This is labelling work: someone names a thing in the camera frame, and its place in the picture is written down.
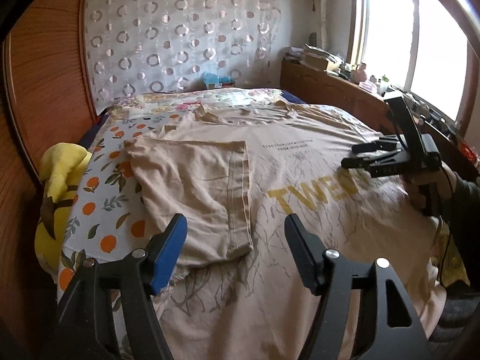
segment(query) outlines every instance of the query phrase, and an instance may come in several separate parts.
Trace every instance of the wooden headboard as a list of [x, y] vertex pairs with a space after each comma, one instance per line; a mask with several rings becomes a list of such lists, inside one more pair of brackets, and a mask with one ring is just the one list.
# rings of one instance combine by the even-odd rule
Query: wooden headboard
[[78, 142], [95, 121], [83, 61], [84, 1], [34, 0], [3, 44], [0, 317], [33, 354], [56, 305], [56, 286], [34, 252], [40, 158], [56, 143]]

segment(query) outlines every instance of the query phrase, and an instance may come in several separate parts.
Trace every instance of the folded t-shirt sleeve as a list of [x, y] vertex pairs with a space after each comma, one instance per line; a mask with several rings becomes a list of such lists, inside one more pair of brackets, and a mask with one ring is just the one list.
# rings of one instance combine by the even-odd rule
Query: folded t-shirt sleeve
[[232, 260], [252, 249], [245, 142], [141, 137], [128, 153], [157, 230], [164, 231], [177, 212], [187, 218], [177, 279], [191, 268]]

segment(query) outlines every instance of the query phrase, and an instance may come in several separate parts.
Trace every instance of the wrinkled fabric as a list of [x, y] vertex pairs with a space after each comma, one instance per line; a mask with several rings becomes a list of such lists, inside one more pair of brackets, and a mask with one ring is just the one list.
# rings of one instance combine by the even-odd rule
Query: wrinkled fabric
[[[253, 250], [192, 270], [166, 292], [160, 325], [182, 359], [296, 359], [319, 298], [302, 285], [284, 235], [287, 214], [347, 258], [387, 258], [406, 286], [426, 336], [445, 304], [429, 264], [436, 225], [409, 203], [398, 176], [339, 168], [351, 146], [376, 139], [334, 107], [201, 106], [152, 136], [182, 142], [246, 142]], [[340, 359], [350, 357], [359, 312], [352, 295]]]
[[191, 268], [236, 259], [252, 250], [245, 142], [142, 138], [127, 150], [158, 232], [177, 212], [187, 218], [177, 279]]

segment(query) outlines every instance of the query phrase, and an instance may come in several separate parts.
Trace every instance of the stuffed animal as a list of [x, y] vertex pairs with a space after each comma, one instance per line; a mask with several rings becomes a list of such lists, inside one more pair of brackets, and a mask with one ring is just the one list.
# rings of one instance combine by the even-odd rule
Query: stuffed animal
[[40, 221], [35, 233], [35, 253], [42, 268], [54, 280], [71, 207], [92, 154], [73, 143], [57, 143], [45, 151], [40, 163], [40, 180], [45, 181]]

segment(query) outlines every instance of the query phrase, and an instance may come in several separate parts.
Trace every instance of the floral bedsheet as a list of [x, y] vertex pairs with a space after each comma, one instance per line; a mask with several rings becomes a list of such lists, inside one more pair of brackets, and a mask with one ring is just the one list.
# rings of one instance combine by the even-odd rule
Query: floral bedsheet
[[[57, 299], [88, 257], [99, 263], [119, 260], [144, 248], [154, 235], [123, 143], [160, 127], [187, 111], [163, 112], [136, 119], [113, 120], [98, 140], [79, 183], [65, 231], [58, 266]], [[112, 291], [112, 309], [120, 347], [126, 337], [119, 291]]]
[[141, 116], [193, 110], [198, 104], [268, 104], [278, 100], [284, 100], [282, 91], [270, 88], [223, 88], [188, 93], [147, 93], [130, 96], [109, 107], [110, 116], [95, 137], [89, 151], [97, 147], [100, 137], [118, 121], [130, 123]]

